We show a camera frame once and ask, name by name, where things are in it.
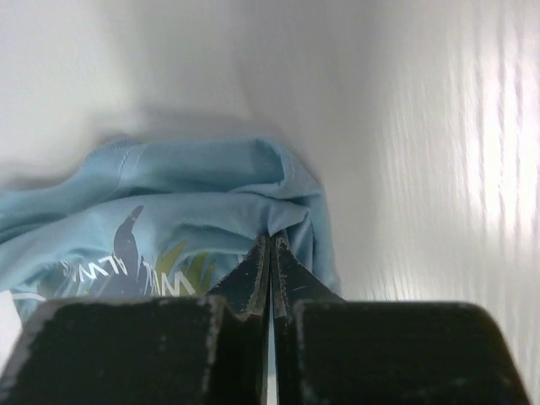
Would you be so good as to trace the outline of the light blue t shirt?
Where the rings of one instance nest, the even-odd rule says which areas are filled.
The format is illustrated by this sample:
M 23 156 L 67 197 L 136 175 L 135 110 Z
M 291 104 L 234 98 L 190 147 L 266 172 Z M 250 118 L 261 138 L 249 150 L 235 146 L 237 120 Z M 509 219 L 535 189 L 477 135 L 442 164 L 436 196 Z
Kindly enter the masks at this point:
M 285 147 L 122 140 L 55 186 L 2 194 L 1 287 L 29 302 L 201 294 L 260 234 L 281 231 L 334 286 L 322 189 Z

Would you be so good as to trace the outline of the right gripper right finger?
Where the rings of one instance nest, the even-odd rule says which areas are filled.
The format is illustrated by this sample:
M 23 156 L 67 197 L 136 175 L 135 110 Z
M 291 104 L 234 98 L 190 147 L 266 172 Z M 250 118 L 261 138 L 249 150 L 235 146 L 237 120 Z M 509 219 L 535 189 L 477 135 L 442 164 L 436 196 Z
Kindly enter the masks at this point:
M 524 404 L 502 333 L 465 302 L 347 301 L 272 239 L 281 404 Z

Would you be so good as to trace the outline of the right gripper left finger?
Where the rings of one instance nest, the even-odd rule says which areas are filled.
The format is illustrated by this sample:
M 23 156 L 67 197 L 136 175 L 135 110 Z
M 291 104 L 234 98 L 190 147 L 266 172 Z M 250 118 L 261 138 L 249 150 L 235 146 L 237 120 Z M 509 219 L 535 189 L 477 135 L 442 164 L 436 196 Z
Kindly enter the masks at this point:
M 1 377 L 4 404 L 263 404 L 270 239 L 195 298 L 41 305 Z

